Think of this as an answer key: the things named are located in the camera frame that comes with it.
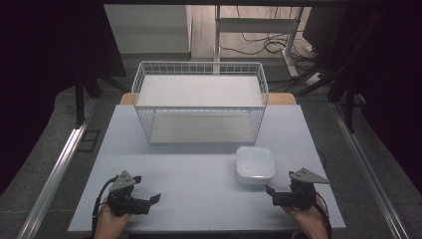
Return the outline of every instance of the human hand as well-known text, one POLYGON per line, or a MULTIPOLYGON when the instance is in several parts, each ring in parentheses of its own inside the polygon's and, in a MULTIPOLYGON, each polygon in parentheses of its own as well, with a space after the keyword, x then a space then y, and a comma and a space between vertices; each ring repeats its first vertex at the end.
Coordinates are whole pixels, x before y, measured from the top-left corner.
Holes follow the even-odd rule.
MULTIPOLYGON (((326 209, 322 205, 322 202, 319 196, 316 197, 316 203, 326 213, 326 209)), ((325 224, 324 224, 324 218, 314 206, 308 209, 283 207, 283 210, 285 210, 286 213, 290 214, 298 221, 302 231, 310 239, 327 239, 328 238, 328 234, 327 234, 325 224)))
POLYGON ((100 208, 99 218, 97 222, 97 229, 94 239, 116 239, 123 232, 131 214, 123 214, 117 217, 112 212, 111 208, 104 204, 100 208))

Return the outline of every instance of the gray floor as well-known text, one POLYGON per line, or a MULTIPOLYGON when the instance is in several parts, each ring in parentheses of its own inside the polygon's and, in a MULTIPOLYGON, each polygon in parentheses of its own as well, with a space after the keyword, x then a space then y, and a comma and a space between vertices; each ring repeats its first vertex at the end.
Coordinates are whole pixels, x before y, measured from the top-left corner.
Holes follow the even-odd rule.
MULTIPOLYGON (((208 55, 195 56, 197 57, 193 61, 212 57, 208 55)), ((226 57, 224 60, 239 60, 235 55, 223 57, 226 57)), ((286 66, 283 61, 269 58, 249 59, 249 61, 262 62, 269 81, 269 88, 273 92, 283 92, 287 88, 286 86, 292 83, 286 66)), ((139 58, 139 56, 123 57, 127 79, 117 80, 130 87, 140 60, 182 61, 186 59, 174 56, 155 56, 153 59, 139 58)), ((97 133, 98 141, 92 143, 87 140, 80 143, 79 151, 72 159, 36 238, 82 238, 86 236, 68 233, 67 228, 96 160, 114 106, 118 104, 122 96, 122 92, 115 88, 102 81, 99 83, 103 93, 97 99, 94 116, 86 133, 86 139, 92 138, 97 133)), ((306 84, 300 84, 291 90, 297 91, 306 84)), ((333 231, 332 238, 394 238, 329 106, 326 99, 329 87, 330 85, 327 85, 305 97, 297 98, 297 100, 304 111, 316 148, 322 153, 321 160, 326 161, 325 171, 331 181, 332 190, 347 227, 333 231)), ((11 185, 0 196, 0 238, 16 238, 25 223, 75 126, 74 98, 73 88, 58 94, 55 111, 43 135, 11 185)), ((355 136, 374 168, 377 178, 393 202, 409 238, 422 238, 422 231, 419 229, 422 225, 421 194, 373 133, 361 115, 360 109, 354 111, 353 122, 355 136)))

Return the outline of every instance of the wire grid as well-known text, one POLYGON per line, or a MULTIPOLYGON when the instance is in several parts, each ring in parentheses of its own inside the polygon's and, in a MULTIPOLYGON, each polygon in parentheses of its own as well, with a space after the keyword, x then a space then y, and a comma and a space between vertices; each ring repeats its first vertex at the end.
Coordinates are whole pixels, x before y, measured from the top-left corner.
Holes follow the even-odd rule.
MULTIPOLYGON (((159 130, 157 118, 162 117, 165 114, 172 114, 175 118, 186 116, 195 113, 195 122, 192 124, 202 125, 202 127, 212 126, 210 123, 210 116, 218 116, 224 119, 224 122, 219 127, 229 126, 226 128, 226 132, 221 133, 233 133, 233 131, 241 132, 238 138, 234 137, 228 139, 232 142, 255 142, 261 121, 264 116, 265 108, 268 101, 268 86, 264 74, 263 67, 260 63, 244 63, 244 62, 142 62, 139 65, 138 71, 135 76, 135 80, 132 86, 132 100, 136 104, 138 95, 140 93, 142 82, 147 75, 233 75, 233 76, 256 76, 259 81, 259 87, 261 91, 263 107, 256 109, 236 109, 236 108, 223 108, 223 109, 163 109, 163 108, 142 108, 135 107, 142 124, 143 130, 149 142, 156 142, 154 139, 154 132, 159 130), (246 116, 247 122, 244 124, 236 123, 233 120, 234 115, 246 116)), ((210 130, 207 133, 215 132, 218 134, 218 130, 210 130)), ((222 142, 215 138, 210 139, 212 141, 203 142, 222 142)))

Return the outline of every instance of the white wire basket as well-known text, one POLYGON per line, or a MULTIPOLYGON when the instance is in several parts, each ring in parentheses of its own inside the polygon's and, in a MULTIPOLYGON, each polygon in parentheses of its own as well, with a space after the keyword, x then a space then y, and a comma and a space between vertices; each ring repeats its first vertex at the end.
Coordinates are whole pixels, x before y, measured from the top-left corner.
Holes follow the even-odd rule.
POLYGON ((260 63, 142 62, 132 101, 149 143, 253 144, 268 86, 260 63))

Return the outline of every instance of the white table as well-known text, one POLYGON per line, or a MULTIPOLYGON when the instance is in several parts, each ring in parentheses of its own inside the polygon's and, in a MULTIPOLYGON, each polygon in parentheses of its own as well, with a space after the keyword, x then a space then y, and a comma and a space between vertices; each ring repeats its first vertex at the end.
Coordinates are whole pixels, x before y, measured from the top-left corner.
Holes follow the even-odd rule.
MULTIPOLYGON (((273 206, 264 186, 236 180, 239 146, 149 145, 133 106, 117 106, 69 231, 91 231, 95 199, 124 169, 142 176, 133 197, 161 193, 148 215, 130 218, 127 232, 298 229, 291 216, 273 206)), ((277 191, 290 191, 289 171, 302 167, 326 177, 300 106, 268 106, 256 146, 274 152, 277 172, 270 185, 277 191)), ((316 190, 328 205, 332 228, 345 227, 329 185, 316 184, 316 190)))

